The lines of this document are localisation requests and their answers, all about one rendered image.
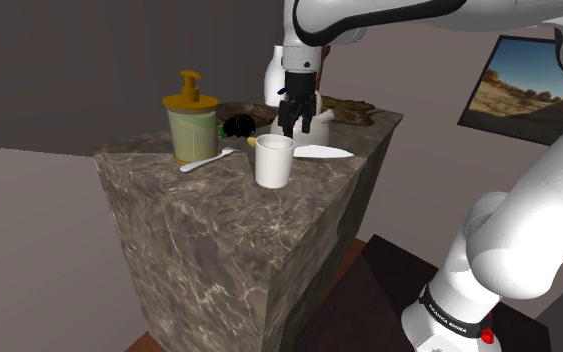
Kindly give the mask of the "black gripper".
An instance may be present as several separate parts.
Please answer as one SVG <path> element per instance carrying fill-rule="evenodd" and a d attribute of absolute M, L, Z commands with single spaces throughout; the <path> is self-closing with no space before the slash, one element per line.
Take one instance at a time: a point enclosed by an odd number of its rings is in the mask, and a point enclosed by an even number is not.
<path fill-rule="evenodd" d="M 317 74 L 310 73 L 285 73 L 286 97 L 279 104 L 278 126 L 282 128 L 283 135 L 293 137 L 294 127 L 294 105 L 295 102 L 303 102 L 300 116 L 302 118 L 301 132 L 308 134 L 313 117 L 316 115 L 316 90 Z"/>

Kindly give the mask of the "white teapot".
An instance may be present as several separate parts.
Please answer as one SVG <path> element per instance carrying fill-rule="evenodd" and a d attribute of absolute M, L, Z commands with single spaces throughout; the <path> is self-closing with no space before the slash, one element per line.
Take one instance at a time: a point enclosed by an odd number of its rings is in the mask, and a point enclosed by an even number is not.
<path fill-rule="evenodd" d="M 302 116 L 294 125 L 293 140 L 298 145 L 329 145 L 329 122 L 334 118 L 334 112 L 332 109 L 323 110 L 323 99 L 318 91 L 315 92 L 315 107 L 316 115 L 310 122 L 308 133 L 302 132 Z"/>

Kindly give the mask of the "brown bowl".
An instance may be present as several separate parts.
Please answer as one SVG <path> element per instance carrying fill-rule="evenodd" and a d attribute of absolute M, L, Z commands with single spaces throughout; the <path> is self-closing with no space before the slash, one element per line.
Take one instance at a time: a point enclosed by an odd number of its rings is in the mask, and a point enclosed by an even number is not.
<path fill-rule="evenodd" d="M 226 102 L 217 106 L 216 117 L 221 122 L 238 114 L 249 115 L 255 121 L 256 127 L 261 128 L 273 122 L 278 115 L 278 108 L 249 102 Z"/>

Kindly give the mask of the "white knife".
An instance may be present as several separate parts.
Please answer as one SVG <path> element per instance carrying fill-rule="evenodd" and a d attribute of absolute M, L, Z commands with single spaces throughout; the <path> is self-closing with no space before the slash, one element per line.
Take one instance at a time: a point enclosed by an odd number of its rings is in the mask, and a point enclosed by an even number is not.
<path fill-rule="evenodd" d="M 338 159 L 353 157 L 354 154 L 334 147 L 322 145 L 301 145 L 294 149 L 293 156 L 296 158 Z"/>

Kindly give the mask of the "white bottle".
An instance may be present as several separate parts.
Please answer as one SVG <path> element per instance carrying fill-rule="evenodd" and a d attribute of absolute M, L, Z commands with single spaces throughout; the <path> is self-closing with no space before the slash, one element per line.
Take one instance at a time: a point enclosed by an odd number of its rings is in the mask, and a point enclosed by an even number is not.
<path fill-rule="evenodd" d="M 285 99 L 285 94 L 278 91 L 285 87 L 285 70 L 282 67 L 283 46 L 275 45 L 273 56 L 267 66 L 264 77 L 264 100 L 271 107 L 278 107 Z"/>

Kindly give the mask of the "brown patterned tray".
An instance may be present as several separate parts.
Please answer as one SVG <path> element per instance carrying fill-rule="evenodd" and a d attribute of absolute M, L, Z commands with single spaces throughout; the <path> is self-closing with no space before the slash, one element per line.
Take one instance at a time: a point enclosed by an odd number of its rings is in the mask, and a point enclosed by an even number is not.
<path fill-rule="evenodd" d="M 322 96 L 318 107 L 321 107 L 323 112 L 333 111 L 334 117 L 331 123 L 360 127 L 372 126 L 374 124 L 373 116 L 382 112 L 382 109 L 364 101 L 338 99 L 330 96 Z"/>

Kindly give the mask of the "white cup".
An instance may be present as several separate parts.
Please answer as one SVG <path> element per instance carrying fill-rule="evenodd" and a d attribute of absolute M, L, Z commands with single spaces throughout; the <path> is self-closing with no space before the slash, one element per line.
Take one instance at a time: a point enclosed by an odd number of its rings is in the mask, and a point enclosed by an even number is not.
<path fill-rule="evenodd" d="M 292 138 L 264 134 L 255 140 L 255 181 L 267 189 L 280 189 L 289 182 L 295 142 Z"/>

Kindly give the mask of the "black round object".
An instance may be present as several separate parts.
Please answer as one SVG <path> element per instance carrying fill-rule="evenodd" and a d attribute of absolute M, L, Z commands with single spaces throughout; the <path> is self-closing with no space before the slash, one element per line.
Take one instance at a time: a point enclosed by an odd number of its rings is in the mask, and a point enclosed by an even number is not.
<path fill-rule="evenodd" d="M 250 137 L 256 129 L 256 122 L 250 115 L 238 114 L 223 122 L 219 133 L 222 138 Z"/>

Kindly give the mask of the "white spoon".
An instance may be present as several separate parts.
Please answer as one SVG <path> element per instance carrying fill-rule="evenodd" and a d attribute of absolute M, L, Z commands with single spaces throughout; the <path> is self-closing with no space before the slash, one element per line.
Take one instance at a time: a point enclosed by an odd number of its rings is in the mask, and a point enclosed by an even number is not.
<path fill-rule="evenodd" d="M 219 159 L 221 159 L 225 156 L 228 156 L 235 151 L 236 151 L 235 148 L 226 147 L 215 157 L 208 158 L 208 159 L 205 159 L 205 160 L 196 161 L 196 162 L 192 162 L 192 163 L 181 166 L 180 171 L 183 172 L 183 173 L 188 173 L 188 172 L 190 172 L 190 171 L 192 171 L 192 170 L 194 170 L 194 169 L 196 169 L 200 166 L 203 166 L 207 163 L 214 162 L 214 161 L 219 160 Z"/>

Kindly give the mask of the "yellow-topped green soap dispenser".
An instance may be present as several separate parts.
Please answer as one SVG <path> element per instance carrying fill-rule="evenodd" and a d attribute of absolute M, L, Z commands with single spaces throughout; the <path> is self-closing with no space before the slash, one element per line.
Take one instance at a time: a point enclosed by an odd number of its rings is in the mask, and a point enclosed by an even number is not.
<path fill-rule="evenodd" d="M 181 92 L 162 99 L 170 125 L 173 159 L 190 164 L 218 155 L 219 100 L 200 93 L 193 70 L 180 72 L 184 79 Z"/>

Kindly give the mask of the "brown marble counter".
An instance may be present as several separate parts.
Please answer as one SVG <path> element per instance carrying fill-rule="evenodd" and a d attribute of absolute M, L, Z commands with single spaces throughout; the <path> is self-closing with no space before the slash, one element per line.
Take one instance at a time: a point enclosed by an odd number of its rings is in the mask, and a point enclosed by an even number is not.
<path fill-rule="evenodd" d="M 167 131 L 101 147 L 95 163 L 151 336 L 166 352 L 291 352 L 356 237 L 401 115 L 334 124 L 342 159 L 293 162 L 282 189 L 254 151 L 184 173 Z"/>

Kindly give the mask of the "dark robot stand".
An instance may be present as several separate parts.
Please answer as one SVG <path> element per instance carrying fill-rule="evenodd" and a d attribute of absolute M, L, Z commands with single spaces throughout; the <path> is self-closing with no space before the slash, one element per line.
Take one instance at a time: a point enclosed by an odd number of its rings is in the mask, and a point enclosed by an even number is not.
<path fill-rule="evenodd" d="M 292 352 L 414 352 L 401 313 L 436 272 L 373 236 L 299 332 Z"/>

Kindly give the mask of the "desert landscape wall picture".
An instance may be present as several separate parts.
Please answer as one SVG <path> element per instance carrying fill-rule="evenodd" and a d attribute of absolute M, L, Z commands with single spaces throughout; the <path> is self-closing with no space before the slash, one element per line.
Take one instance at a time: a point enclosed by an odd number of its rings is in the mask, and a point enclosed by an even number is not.
<path fill-rule="evenodd" d="M 458 124 L 554 143 L 563 134 L 563 70 L 556 61 L 555 42 L 501 35 Z"/>

